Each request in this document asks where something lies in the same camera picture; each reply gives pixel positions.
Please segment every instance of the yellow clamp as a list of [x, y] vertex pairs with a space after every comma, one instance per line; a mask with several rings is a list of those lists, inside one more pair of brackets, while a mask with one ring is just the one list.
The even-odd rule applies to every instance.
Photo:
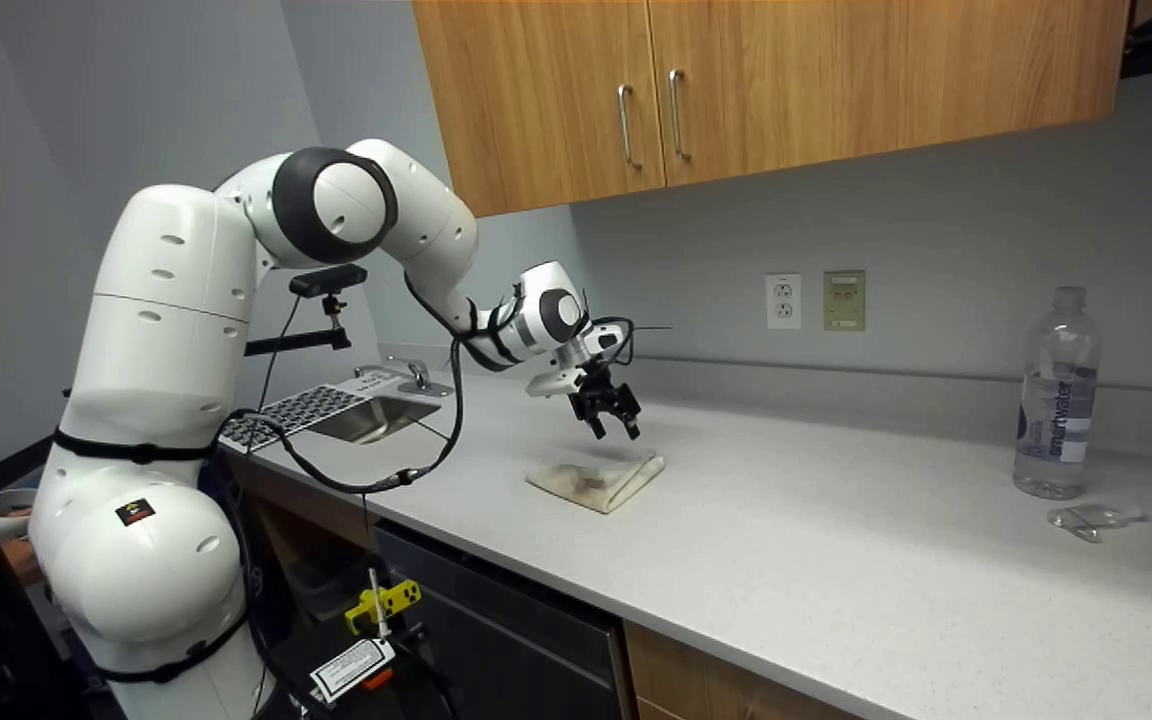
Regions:
[[345, 614], [347, 632], [362, 635], [362, 628], [377, 628], [377, 598], [384, 599], [384, 616], [399, 616], [413, 604], [419, 604], [419, 585], [415, 581], [399, 581], [390, 587], [381, 593], [358, 593], [358, 599]]

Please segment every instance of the cabinet drawer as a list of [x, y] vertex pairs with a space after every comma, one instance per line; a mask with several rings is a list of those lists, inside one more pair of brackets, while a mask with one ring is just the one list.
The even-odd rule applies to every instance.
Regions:
[[842, 720], [792, 688], [768, 685], [646, 628], [623, 628], [628, 678], [645, 720]]

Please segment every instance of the light switch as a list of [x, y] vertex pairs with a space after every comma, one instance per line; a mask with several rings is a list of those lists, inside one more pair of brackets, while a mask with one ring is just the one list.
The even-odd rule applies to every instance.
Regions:
[[863, 332], [863, 268], [823, 273], [823, 330]]

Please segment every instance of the white countertop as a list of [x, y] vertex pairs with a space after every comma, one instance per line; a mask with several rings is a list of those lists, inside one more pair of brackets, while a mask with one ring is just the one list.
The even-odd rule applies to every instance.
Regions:
[[[567, 403], [470, 377], [459, 448], [371, 512], [857, 715], [1152, 715], [1152, 526], [1084, 545], [1011, 489], [993, 444], [660, 396], [639, 425], [668, 470], [595, 515], [525, 485], [595, 444]], [[355, 482], [434, 448], [419, 428], [299, 436]], [[1152, 515], [1152, 461], [1094, 461], [1087, 501]]]

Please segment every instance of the upper cabinet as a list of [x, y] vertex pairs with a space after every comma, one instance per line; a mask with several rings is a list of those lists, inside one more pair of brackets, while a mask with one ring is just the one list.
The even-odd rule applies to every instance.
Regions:
[[1105, 117], [1127, 0], [415, 0], [470, 211]]

